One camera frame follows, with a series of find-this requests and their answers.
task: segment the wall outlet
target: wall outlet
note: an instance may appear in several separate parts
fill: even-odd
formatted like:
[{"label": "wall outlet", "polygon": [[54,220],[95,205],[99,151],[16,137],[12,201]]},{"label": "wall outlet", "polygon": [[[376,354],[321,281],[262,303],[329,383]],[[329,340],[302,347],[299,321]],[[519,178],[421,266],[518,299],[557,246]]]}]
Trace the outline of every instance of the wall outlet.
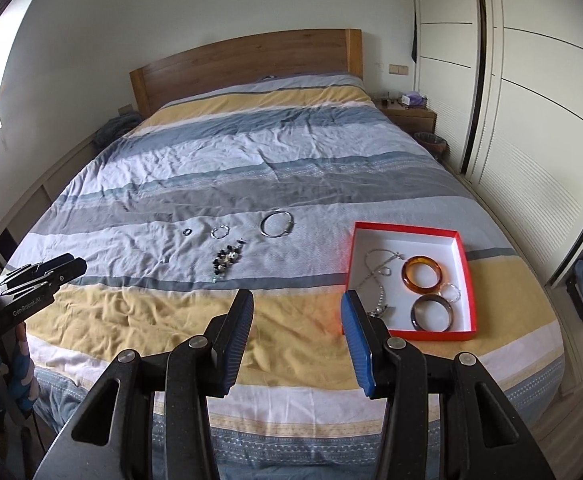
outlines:
[{"label": "wall outlet", "polygon": [[133,112],[134,111],[134,107],[132,105],[124,105],[121,106],[120,108],[118,108],[118,115],[125,115],[128,114],[129,112]]},{"label": "wall outlet", "polygon": [[389,73],[395,75],[409,75],[409,67],[407,65],[390,65]]}]

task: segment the white wardrobe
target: white wardrobe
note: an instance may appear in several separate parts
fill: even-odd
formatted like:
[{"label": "white wardrobe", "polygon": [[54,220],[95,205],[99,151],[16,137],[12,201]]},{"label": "white wardrobe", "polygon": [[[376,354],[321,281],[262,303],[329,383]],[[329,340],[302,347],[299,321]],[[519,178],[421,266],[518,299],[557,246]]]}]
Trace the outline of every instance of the white wardrobe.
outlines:
[{"label": "white wardrobe", "polygon": [[[478,101],[467,86],[478,72],[470,60],[480,42],[481,27],[472,21],[479,20],[479,5],[471,12],[467,0],[461,17],[460,4],[441,0],[432,9],[418,1],[417,89],[428,95],[439,121],[441,114],[449,117],[437,127],[451,146],[449,165],[459,171],[467,156],[467,180],[540,281],[551,282],[583,235],[583,0],[485,0],[485,79],[475,139],[468,137],[465,114]],[[467,25],[440,23],[433,40],[427,16],[436,15]],[[447,27],[444,34],[440,27]],[[433,52],[444,62],[428,60]]]}]

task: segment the bedspread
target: bedspread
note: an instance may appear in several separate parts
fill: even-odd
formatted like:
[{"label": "bedspread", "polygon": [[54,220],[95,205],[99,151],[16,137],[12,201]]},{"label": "bedspread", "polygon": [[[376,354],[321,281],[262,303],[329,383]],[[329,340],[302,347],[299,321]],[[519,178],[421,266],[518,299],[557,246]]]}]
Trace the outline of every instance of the bedspread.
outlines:
[{"label": "bedspread", "polygon": [[[260,221],[277,208],[293,214],[294,229],[265,238]],[[170,103],[73,179],[9,263],[65,252],[88,263],[28,321],[38,412],[60,428],[118,352],[169,351],[249,288],[255,314],[238,383],[209,399],[223,475],[368,478],[384,402],[358,388],[339,323],[355,221],[460,232],[478,335],[416,345],[448,358],[475,353],[524,420],[536,420],[563,372],[542,287],[463,185],[350,75],[265,80]],[[220,224],[231,231],[215,240]],[[242,259],[213,282],[214,255],[238,238]],[[430,478],[438,455],[430,396]]]}]

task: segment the necklace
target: necklace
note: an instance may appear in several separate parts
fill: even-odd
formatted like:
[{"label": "necklace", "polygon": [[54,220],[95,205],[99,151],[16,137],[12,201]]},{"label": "necklace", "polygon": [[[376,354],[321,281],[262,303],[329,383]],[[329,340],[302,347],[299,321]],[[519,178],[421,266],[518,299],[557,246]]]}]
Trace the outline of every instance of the necklace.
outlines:
[{"label": "necklace", "polygon": [[[389,258],[387,258],[382,264],[380,264],[372,269],[369,266],[367,259],[369,258],[369,256],[371,254],[379,253],[379,252],[390,253],[391,256]],[[387,310],[387,303],[385,302],[385,298],[386,298],[385,287],[382,286],[382,283],[380,283],[380,280],[378,279],[377,274],[380,274],[381,276],[390,276],[391,269],[389,267],[387,267],[387,264],[392,262],[393,260],[404,260],[404,259],[405,258],[401,254],[395,253],[394,251],[390,251],[389,249],[372,249],[370,251],[367,251],[367,253],[365,254],[364,264],[365,264],[365,267],[367,268],[367,270],[369,270],[369,274],[365,277],[365,279],[361,283],[358,284],[358,286],[355,286],[354,288],[355,289],[360,288],[370,278],[373,279],[376,282],[376,284],[378,285],[378,287],[380,288],[380,296],[378,298],[378,303],[376,305],[376,308],[372,312],[369,313],[371,316],[380,317],[383,314],[385,314],[385,311]]]}]

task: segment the cable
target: cable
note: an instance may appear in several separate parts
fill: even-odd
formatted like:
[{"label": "cable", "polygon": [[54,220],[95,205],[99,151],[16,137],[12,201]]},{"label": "cable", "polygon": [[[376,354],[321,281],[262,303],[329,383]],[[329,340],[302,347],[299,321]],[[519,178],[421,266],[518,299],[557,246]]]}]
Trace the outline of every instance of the cable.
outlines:
[{"label": "cable", "polygon": [[43,444],[43,439],[41,437],[41,430],[38,429],[38,422],[36,421],[36,412],[32,411],[32,416],[34,417],[34,427],[36,428],[36,434],[38,435],[38,443],[41,445],[41,449],[43,449],[43,453],[47,453],[45,446]]}]

